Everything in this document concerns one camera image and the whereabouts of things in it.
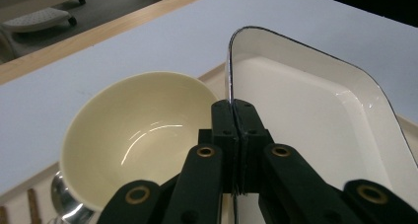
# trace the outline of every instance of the rectangular dish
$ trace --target rectangular dish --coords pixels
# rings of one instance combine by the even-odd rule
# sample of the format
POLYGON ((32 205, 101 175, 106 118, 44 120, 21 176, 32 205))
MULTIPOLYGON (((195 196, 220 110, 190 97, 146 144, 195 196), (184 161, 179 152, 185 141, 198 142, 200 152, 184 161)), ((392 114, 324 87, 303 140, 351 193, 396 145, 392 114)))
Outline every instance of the rectangular dish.
MULTIPOLYGON (((274 141, 296 148, 327 183, 343 189, 369 180, 418 208, 417 165, 366 72, 259 27, 234 34, 228 63, 230 100, 254 104, 274 141)), ((253 218, 242 213, 242 220, 253 218)))

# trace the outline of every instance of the bowl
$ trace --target bowl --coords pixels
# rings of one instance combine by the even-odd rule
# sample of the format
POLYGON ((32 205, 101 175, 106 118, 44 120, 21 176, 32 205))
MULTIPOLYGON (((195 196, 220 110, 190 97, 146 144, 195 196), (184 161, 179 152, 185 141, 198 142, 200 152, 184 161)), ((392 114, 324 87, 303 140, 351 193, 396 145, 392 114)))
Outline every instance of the bowl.
POLYGON ((163 184, 181 171, 198 130, 211 128, 216 101, 202 82, 173 72, 111 85, 82 107, 67 130, 60 159, 64 183, 98 212, 129 182, 163 184))

